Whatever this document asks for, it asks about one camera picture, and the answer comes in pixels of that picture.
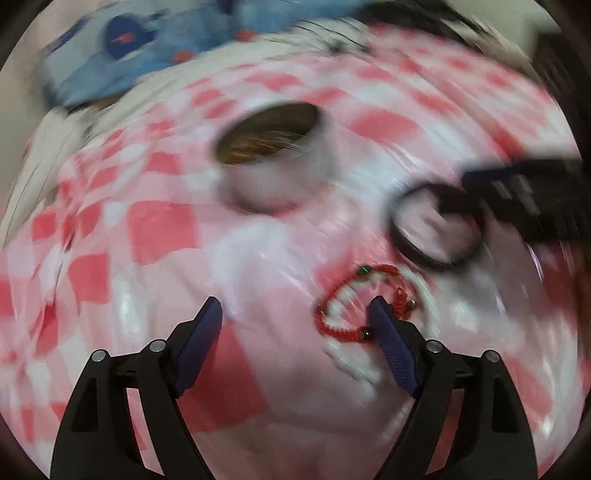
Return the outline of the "black jacket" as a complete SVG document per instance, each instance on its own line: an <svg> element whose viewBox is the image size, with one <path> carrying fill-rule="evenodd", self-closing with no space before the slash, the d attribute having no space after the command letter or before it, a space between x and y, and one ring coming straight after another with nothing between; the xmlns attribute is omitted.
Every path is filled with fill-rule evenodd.
<svg viewBox="0 0 591 480"><path fill-rule="evenodd" d="M520 47L492 26L462 15L446 1L375 1L360 8L355 18L368 26L390 24L453 40L541 82Z"/></svg>

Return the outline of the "red white checkered plastic cloth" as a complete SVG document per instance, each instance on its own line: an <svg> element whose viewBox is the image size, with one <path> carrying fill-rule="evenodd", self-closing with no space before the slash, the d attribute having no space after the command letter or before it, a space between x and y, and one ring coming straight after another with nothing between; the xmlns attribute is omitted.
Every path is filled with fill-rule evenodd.
<svg viewBox="0 0 591 480"><path fill-rule="evenodd" d="M576 153L553 98L460 45L382 27L362 54L228 67L93 139L56 200L1 254L1 413L42 472L84 364L140 350L221 300L221 334L179 401L220 479L369 479L411 410L373 346L312 308L362 264L400 265L385 210L411 182L514 155ZM300 207L245 211L212 147L283 101L324 109L335 180Z"/></svg>

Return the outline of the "round silver metal tin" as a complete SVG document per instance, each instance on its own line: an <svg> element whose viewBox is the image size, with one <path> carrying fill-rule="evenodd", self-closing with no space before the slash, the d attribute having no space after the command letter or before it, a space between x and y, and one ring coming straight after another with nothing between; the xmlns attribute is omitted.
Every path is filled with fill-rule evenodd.
<svg viewBox="0 0 591 480"><path fill-rule="evenodd" d="M225 191L235 204L271 213L297 207L338 172L324 109L283 102L225 128L212 147Z"/></svg>

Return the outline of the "blue whale pillow left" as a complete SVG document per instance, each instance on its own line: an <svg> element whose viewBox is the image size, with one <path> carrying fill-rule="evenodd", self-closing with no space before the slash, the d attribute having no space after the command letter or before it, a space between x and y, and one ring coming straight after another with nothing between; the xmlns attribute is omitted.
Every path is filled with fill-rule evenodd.
<svg viewBox="0 0 591 480"><path fill-rule="evenodd" d="M51 107L122 93L142 76L231 40L231 1L110 1L46 45L36 73Z"/></svg>

